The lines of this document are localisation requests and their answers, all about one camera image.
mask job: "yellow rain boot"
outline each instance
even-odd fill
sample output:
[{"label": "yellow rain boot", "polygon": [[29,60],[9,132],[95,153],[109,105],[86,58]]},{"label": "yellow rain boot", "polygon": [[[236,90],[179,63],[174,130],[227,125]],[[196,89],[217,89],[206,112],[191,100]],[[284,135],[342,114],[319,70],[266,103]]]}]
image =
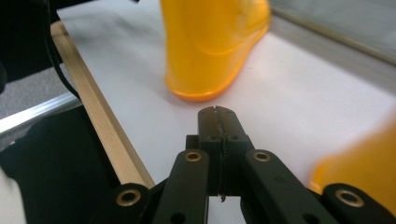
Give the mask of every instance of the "yellow rain boot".
[{"label": "yellow rain boot", "polygon": [[345,183],[365,191],[396,216],[396,120],[382,133],[325,158],[315,169],[309,188]]},{"label": "yellow rain boot", "polygon": [[168,89],[181,99],[221,94],[266,33],[266,0],[162,0]]}]

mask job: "white paper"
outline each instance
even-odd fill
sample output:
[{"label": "white paper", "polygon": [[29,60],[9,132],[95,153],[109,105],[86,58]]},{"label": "white paper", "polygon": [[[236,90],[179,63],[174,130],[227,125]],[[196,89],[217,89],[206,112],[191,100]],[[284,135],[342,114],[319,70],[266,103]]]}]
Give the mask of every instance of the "white paper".
[{"label": "white paper", "polygon": [[[90,2],[59,11],[81,57],[156,183],[169,176],[200,109],[233,110],[254,146],[303,182],[319,159],[356,144],[396,113],[396,68],[273,17],[219,98],[182,101],[165,87],[157,1]],[[243,223],[237,200],[209,205],[209,223]]]}]

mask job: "black plastic part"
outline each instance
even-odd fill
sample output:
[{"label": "black plastic part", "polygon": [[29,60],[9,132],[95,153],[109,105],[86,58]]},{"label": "black plastic part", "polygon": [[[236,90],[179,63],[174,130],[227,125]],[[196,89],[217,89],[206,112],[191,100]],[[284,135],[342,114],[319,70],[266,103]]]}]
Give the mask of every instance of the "black plastic part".
[{"label": "black plastic part", "polygon": [[249,151],[244,167],[271,223],[337,223],[275,154]]},{"label": "black plastic part", "polygon": [[239,196],[246,183],[240,172],[241,160],[254,146],[235,113],[221,106],[202,109],[198,139],[189,135],[187,142],[186,149],[198,147],[210,157],[209,195]]},{"label": "black plastic part", "polygon": [[7,83],[7,71],[0,61],[0,93],[4,91]]},{"label": "black plastic part", "polygon": [[327,186],[321,202],[340,223],[396,223],[396,218],[385,207],[362,190],[346,184]]},{"label": "black plastic part", "polygon": [[149,202],[149,190],[138,184],[113,189],[92,216],[92,224],[139,223]]},{"label": "black plastic part", "polygon": [[247,224],[267,224],[271,223],[260,201],[254,194],[250,186],[241,195],[241,211]]},{"label": "black plastic part", "polygon": [[152,223],[206,223],[209,157],[198,149],[180,152]]}]

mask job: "screw hole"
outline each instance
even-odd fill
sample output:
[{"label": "screw hole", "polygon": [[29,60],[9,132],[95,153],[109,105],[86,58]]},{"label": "screw hole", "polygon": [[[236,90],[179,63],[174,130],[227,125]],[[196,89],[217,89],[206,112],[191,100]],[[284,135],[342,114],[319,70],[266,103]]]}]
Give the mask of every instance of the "screw hole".
[{"label": "screw hole", "polygon": [[201,158],[202,155],[199,152],[189,152],[186,154],[187,161],[199,161]]},{"label": "screw hole", "polygon": [[184,214],[181,213],[175,213],[171,217],[171,222],[173,224],[182,224],[186,222],[186,216],[184,216]]},{"label": "screw hole", "polygon": [[256,152],[253,154],[254,159],[256,159],[256,161],[269,161],[271,160],[270,155],[268,155],[267,153],[264,152]]},{"label": "screw hole", "polygon": [[131,206],[140,200],[140,192],[137,189],[126,189],[117,197],[117,204],[122,207]]},{"label": "screw hole", "polygon": [[362,207],[364,206],[364,200],[356,193],[346,190],[339,189],[335,192],[335,196],[343,203],[346,203],[352,207]]},{"label": "screw hole", "polygon": [[304,214],[303,219],[308,224],[319,224],[319,219],[312,214]]}]

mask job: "wooden edge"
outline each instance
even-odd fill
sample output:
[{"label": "wooden edge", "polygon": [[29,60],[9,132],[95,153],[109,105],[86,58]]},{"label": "wooden edge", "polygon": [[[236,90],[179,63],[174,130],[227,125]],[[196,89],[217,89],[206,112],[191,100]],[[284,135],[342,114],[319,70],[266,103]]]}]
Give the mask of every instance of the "wooden edge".
[{"label": "wooden edge", "polygon": [[152,188],[154,181],[83,62],[64,24],[61,21],[53,23],[51,33],[121,184],[136,183]]}]

